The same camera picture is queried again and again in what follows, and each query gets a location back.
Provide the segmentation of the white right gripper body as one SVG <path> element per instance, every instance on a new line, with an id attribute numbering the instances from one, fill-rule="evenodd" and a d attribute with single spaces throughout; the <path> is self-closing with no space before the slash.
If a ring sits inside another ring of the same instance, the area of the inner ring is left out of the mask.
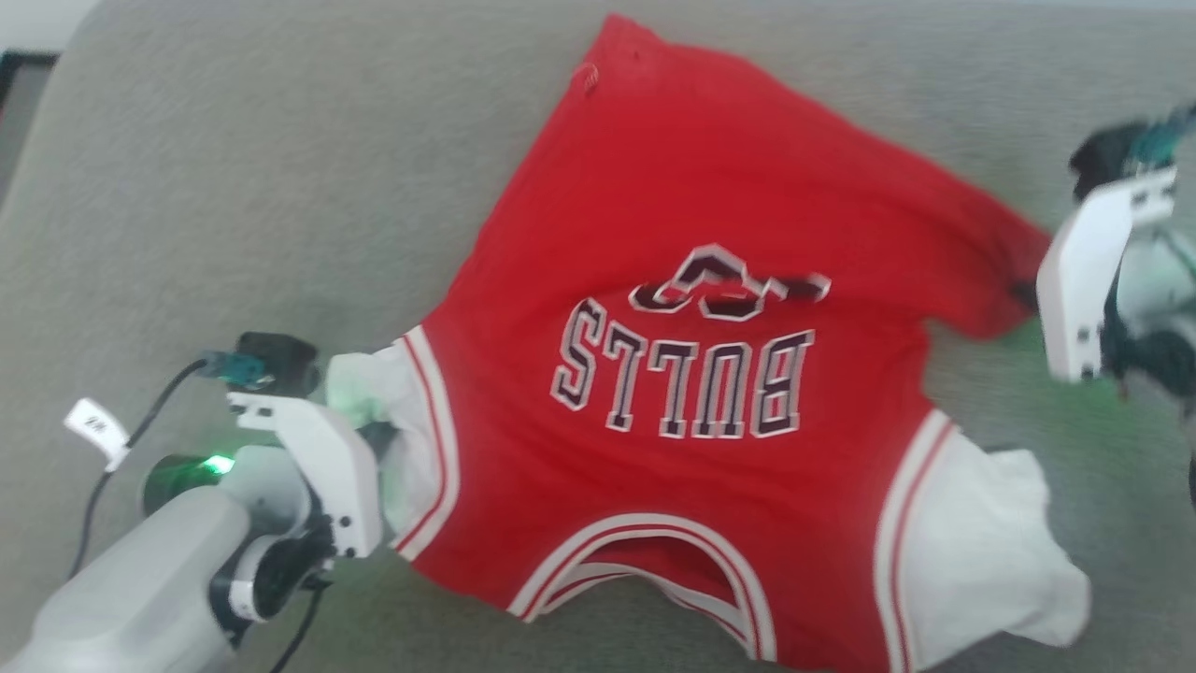
<path id="1" fill-rule="evenodd" d="M 1102 371 L 1099 328 L 1137 328 L 1180 308 L 1180 259 L 1164 238 L 1174 166 L 1096 186 L 1052 238 L 1035 282 L 1046 365 L 1079 383 Z"/>

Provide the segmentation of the black skirting strip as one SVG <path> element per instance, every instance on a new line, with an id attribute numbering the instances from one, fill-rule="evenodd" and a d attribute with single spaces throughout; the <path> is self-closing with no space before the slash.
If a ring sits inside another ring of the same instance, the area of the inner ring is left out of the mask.
<path id="1" fill-rule="evenodd" d="M 35 50 L 5 50 L 0 53 L 0 110 L 10 98 L 16 77 L 23 68 L 54 68 L 60 53 Z"/>

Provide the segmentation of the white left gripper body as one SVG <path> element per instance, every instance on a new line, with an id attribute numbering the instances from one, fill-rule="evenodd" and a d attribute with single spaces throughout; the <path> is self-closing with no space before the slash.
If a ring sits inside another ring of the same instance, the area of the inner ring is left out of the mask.
<path id="1" fill-rule="evenodd" d="M 324 514 L 332 516 L 337 555 L 366 558 L 383 537 L 376 453 L 340 412 L 316 402 L 228 392 L 236 424 L 270 432 L 287 452 Z"/>

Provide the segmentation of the red Bulls basketball jersey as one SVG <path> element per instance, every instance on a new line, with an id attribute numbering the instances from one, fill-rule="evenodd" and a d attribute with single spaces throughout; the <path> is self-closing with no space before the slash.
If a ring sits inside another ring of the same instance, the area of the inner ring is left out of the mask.
<path id="1" fill-rule="evenodd" d="M 448 293 L 327 404 L 397 432 L 393 550 L 530 622 L 637 575 L 757 660 L 1067 647 L 1090 579 L 1026 449 L 922 388 L 1029 320 L 1049 237 L 748 60 L 610 14 Z"/>

